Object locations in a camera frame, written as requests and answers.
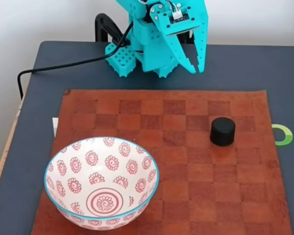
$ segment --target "black cylinder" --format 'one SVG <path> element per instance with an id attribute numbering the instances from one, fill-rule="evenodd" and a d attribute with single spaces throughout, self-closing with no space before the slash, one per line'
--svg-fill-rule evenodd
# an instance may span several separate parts
<path id="1" fill-rule="evenodd" d="M 218 146 L 228 146 L 234 142 L 235 122 L 227 117 L 219 117 L 211 124 L 210 140 Z"/>

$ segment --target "leather chessboard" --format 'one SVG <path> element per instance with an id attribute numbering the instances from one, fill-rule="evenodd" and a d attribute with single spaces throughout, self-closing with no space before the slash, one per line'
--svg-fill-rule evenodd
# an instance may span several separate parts
<path id="1" fill-rule="evenodd" d="M 209 141 L 230 117 L 235 142 Z M 43 190 L 33 235 L 291 235 L 266 92 L 66 91 L 52 155 L 96 136 L 135 142 L 155 158 L 159 188 L 135 221 L 111 231 L 80 228 Z"/>

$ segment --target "table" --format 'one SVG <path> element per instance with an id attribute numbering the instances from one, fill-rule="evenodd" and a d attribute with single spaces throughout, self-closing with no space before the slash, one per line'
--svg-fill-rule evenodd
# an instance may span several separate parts
<path id="1" fill-rule="evenodd" d="M 34 67 L 98 57 L 105 46 L 43 42 Z M 184 50 L 196 59 L 193 45 Z M 66 89 L 267 90 L 272 122 L 294 135 L 294 47 L 210 45 L 205 73 L 192 75 L 178 67 L 167 78 L 143 73 L 140 66 L 119 78 L 105 61 L 33 74 L 0 179 L 0 235 L 31 234 L 53 144 L 52 117 Z M 294 231 L 294 139 L 278 152 Z"/>

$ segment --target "ceramic bowl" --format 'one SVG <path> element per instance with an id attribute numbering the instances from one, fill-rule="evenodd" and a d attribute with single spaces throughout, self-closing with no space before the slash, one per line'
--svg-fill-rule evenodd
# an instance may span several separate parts
<path id="1" fill-rule="evenodd" d="M 86 229 L 110 230 L 143 212 L 157 190 L 159 170 L 153 157 L 132 142 L 90 138 L 57 153 L 44 183 L 69 221 Z"/>

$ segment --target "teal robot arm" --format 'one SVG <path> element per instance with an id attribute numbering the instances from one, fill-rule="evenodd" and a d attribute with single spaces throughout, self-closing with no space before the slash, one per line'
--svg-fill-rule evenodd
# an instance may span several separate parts
<path id="1" fill-rule="evenodd" d="M 167 77 L 181 65 L 190 73 L 196 68 L 184 53 L 178 35 L 193 33 L 197 50 L 198 70 L 205 68 L 208 14 L 204 0 L 117 0 L 129 13 L 133 28 L 127 36 L 130 45 L 120 48 L 107 58 L 119 74 L 127 76 L 142 63 L 144 72 L 154 71 L 159 77 Z M 109 54 L 116 45 L 109 44 Z"/>

